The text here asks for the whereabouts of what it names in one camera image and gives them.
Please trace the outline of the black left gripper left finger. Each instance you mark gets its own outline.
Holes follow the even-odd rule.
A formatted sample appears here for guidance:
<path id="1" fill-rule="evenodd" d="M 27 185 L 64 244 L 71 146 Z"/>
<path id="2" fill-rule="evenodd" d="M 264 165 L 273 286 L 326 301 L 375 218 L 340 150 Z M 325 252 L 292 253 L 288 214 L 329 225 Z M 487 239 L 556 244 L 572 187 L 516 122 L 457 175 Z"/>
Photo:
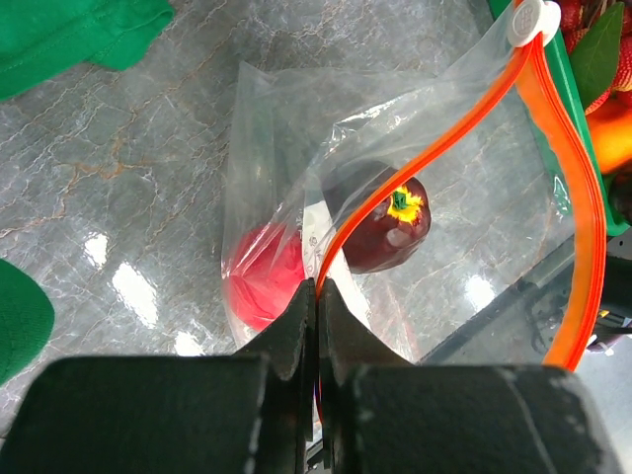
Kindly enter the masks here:
<path id="1" fill-rule="evenodd" d="M 79 356 L 32 383 L 5 473 L 301 473 L 315 285 L 233 355 Z"/>

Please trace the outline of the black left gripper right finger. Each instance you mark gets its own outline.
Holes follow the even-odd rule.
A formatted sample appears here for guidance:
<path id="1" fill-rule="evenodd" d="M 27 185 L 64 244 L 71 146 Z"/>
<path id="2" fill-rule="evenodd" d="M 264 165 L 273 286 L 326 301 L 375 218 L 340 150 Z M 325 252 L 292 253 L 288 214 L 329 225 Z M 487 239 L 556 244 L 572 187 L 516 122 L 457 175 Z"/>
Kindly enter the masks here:
<path id="1" fill-rule="evenodd" d="M 327 280 L 317 303 L 325 465 L 334 473 L 616 473 L 580 379 L 546 365 L 414 365 Z"/>

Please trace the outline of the red apple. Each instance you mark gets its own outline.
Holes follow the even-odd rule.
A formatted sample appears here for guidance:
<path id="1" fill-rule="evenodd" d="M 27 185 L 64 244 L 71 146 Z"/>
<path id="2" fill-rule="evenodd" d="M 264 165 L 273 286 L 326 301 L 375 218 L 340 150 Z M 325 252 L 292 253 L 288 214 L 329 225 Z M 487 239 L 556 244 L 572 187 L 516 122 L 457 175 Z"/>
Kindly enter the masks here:
<path id="1" fill-rule="evenodd" d="M 286 309 L 304 278 L 300 232 L 283 224 L 255 228 L 229 254 L 228 308 L 248 327 L 262 331 Z"/>

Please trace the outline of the dark purple mangosteen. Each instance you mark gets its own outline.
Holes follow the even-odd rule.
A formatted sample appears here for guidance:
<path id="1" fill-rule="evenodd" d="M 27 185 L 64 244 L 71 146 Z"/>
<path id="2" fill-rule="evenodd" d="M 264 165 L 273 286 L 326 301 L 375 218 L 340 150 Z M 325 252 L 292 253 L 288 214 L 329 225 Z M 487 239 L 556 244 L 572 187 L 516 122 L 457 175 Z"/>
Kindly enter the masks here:
<path id="1" fill-rule="evenodd" d="M 361 160 L 339 166 L 323 181 L 323 196 L 339 224 L 397 169 L 381 161 Z M 422 183 L 412 178 L 384 199 L 343 246 L 350 270 L 370 274 L 405 263 L 426 239 L 432 224 L 430 202 Z"/>

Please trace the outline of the clear zip top bag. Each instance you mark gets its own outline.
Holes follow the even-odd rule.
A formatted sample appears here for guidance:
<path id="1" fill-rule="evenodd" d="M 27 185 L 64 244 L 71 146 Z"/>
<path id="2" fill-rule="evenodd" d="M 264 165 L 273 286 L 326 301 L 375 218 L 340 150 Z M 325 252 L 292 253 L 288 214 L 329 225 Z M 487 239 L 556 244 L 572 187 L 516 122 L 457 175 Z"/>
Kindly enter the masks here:
<path id="1" fill-rule="evenodd" d="M 412 362 L 575 368 L 606 217 L 546 58 L 559 24 L 553 2 L 505 2 L 436 74 L 242 64 L 221 258 L 237 343 L 310 280 Z"/>

